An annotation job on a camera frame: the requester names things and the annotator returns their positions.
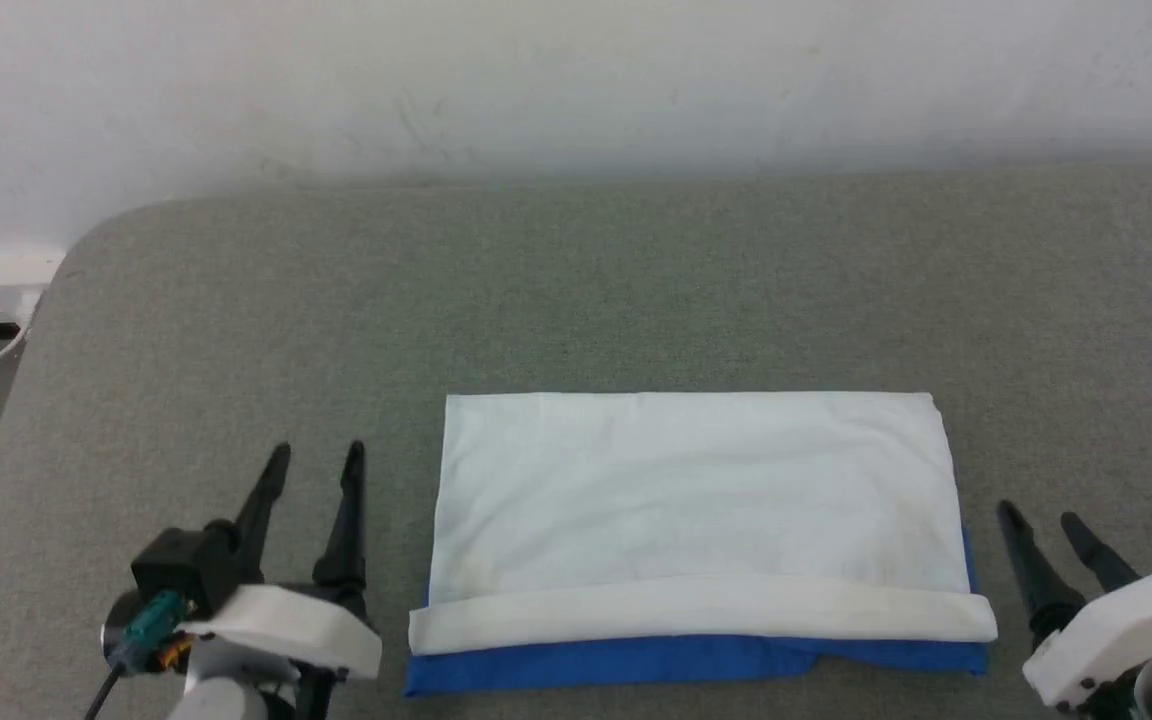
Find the teal connector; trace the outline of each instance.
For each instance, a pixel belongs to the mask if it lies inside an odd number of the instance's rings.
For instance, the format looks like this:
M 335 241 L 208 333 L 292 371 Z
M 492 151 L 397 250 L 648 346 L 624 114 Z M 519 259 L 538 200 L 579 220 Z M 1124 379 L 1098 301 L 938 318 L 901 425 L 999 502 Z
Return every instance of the teal connector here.
M 123 673 L 134 675 L 145 670 L 147 660 L 175 632 L 175 626 L 184 620 L 185 605 L 180 593 L 162 591 L 154 596 L 145 609 L 138 614 L 123 632 L 114 652 L 109 653 L 109 667 L 122 667 Z

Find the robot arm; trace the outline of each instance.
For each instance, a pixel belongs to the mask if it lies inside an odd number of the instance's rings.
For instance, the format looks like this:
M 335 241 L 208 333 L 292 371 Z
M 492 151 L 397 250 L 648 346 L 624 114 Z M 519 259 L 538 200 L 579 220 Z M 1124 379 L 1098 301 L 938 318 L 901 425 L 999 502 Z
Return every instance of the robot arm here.
M 1023 673 L 1044 705 L 1097 720 L 1152 717 L 1152 575 L 1140 575 L 1073 511 L 1061 528 L 1106 594 L 1087 602 L 1052 569 L 1015 505 L 998 506 L 1034 652 Z
M 101 628 L 112 679 L 185 675 L 173 720 L 321 720 L 338 683 L 379 673 L 380 637 L 363 594 L 364 445 L 349 447 L 312 582 L 265 584 L 265 533 L 290 463 L 291 447 L 278 446 L 234 523 L 164 530 L 132 561 L 137 589 L 119 597 Z M 291 688 L 291 699 L 260 689 L 270 685 Z

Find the blue cloth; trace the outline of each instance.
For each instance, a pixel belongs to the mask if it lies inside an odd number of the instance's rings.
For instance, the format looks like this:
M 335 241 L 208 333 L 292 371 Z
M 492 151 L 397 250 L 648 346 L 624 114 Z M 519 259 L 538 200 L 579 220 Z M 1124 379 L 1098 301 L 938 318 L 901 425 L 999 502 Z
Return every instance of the blue cloth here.
M 972 592 L 977 592 L 972 544 L 965 528 L 963 544 L 968 582 Z M 965 670 L 984 675 L 988 669 L 988 652 L 984 643 L 675 635 L 412 655 L 407 665 L 406 696 L 566 685 L 782 679 L 812 669 L 818 655 L 847 657 L 896 670 Z

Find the gray table surface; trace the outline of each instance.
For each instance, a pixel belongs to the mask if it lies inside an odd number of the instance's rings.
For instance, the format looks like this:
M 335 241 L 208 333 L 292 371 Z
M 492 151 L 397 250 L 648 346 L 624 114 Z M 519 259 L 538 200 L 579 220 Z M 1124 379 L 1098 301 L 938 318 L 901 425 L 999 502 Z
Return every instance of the gray table surface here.
M 823 660 L 803 679 L 404 702 L 444 395 L 929 391 L 1001 638 L 985 679 Z M 157 530 L 238 509 L 294 448 L 266 574 L 303 579 L 370 447 L 381 677 L 334 717 L 1037 717 L 993 506 L 1056 567 L 1078 510 L 1152 570 L 1152 167 L 325 192 L 103 223 L 56 275 L 0 430 L 0 717 L 78 717 L 96 629 Z M 115 688 L 164 717 L 179 684 Z

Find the folded towel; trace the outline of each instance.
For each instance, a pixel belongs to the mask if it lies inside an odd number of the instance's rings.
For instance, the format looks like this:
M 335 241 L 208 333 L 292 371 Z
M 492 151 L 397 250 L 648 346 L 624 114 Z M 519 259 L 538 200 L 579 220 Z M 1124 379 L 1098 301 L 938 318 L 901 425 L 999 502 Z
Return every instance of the folded towel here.
M 927 395 L 448 397 L 410 694 L 980 673 L 995 637 Z

